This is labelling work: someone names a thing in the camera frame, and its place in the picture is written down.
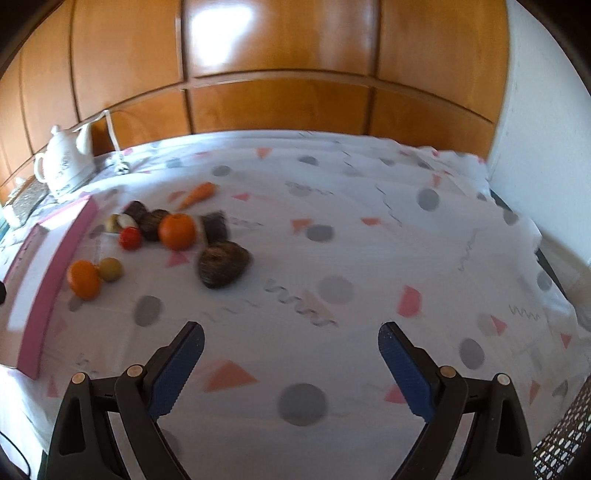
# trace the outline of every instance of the pink book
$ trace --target pink book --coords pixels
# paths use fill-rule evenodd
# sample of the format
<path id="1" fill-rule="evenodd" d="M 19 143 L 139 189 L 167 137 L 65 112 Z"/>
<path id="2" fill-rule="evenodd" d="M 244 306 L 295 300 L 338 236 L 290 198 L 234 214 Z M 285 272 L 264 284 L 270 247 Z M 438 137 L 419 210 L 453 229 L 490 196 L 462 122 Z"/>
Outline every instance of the pink book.
<path id="1" fill-rule="evenodd" d="M 0 307 L 0 364 L 39 376 L 47 325 L 64 276 L 98 206 L 85 196 L 38 222 L 4 278 Z"/>

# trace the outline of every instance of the tangerine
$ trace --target tangerine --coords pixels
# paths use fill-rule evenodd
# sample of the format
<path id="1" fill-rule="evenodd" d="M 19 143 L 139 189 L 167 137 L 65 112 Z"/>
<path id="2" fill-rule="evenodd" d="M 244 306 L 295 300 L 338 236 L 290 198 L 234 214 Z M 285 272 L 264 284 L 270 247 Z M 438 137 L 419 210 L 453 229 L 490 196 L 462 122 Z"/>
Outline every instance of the tangerine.
<path id="1" fill-rule="evenodd" d="M 158 226 L 158 237 L 171 250 L 185 250 L 197 240 L 195 222 L 185 213 L 167 215 Z"/>
<path id="2" fill-rule="evenodd" d="M 100 293 L 100 277 L 96 267 L 88 260 L 78 260 L 67 273 L 72 292 L 82 300 L 92 300 Z"/>

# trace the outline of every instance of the white bedsheet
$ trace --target white bedsheet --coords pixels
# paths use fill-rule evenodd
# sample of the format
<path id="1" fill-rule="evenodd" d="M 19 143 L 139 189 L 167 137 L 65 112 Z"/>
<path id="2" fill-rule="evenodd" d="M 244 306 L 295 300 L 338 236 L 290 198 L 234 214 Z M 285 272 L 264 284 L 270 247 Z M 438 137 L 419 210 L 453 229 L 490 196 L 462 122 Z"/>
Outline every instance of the white bedsheet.
<path id="1" fill-rule="evenodd" d="M 369 137 L 226 132 L 126 158 L 134 173 L 83 189 L 101 211 L 75 254 L 117 257 L 126 276 L 89 303 L 64 282 L 40 379 L 12 373 L 44 447 L 75 372 L 119 375 L 187 320 L 203 326 L 206 347 L 159 424 L 194 478 L 390 479 L 423 428 L 378 351 L 390 320 L 466 377 L 509 374 L 532 443 L 589 373 L 589 334 L 536 262 L 538 229 L 494 204 L 474 155 Z M 224 210 L 232 239 L 254 256 L 235 285 L 201 285 L 201 246 L 130 253 L 102 233 L 129 201 L 173 210 L 202 181 L 219 193 L 189 213 Z M 468 427 L 466 419 L 442 478 Z"/>

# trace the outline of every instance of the tomato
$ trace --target tomato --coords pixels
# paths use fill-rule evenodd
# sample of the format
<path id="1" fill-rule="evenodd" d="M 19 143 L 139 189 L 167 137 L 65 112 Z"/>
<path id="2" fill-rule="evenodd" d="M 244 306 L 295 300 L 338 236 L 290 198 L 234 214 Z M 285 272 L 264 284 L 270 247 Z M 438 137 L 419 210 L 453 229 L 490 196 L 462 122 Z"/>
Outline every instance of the tomato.
<path id="1" fill-rule="evenodd" d="M 137 250 L 142 245 L 142 234 L 139 228 L 129 226 L 121 230 L 119 234 L 119 245 L 124 250 Z"/>

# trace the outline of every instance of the white teapot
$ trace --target white teapot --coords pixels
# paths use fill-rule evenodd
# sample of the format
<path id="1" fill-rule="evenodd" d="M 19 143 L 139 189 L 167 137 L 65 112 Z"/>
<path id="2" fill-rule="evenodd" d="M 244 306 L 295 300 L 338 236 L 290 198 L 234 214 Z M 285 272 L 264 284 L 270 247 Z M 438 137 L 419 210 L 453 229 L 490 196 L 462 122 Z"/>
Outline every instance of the white teapot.
<path id="1" fill-rule="evenodd" d="M 89 127 L 90 124 L 83 125 L 76 135 L 54 125 L 47 151 L 35 155 L 35 176 L 47 183 L 57 200 L 83 185 L 95 172 Z"/>

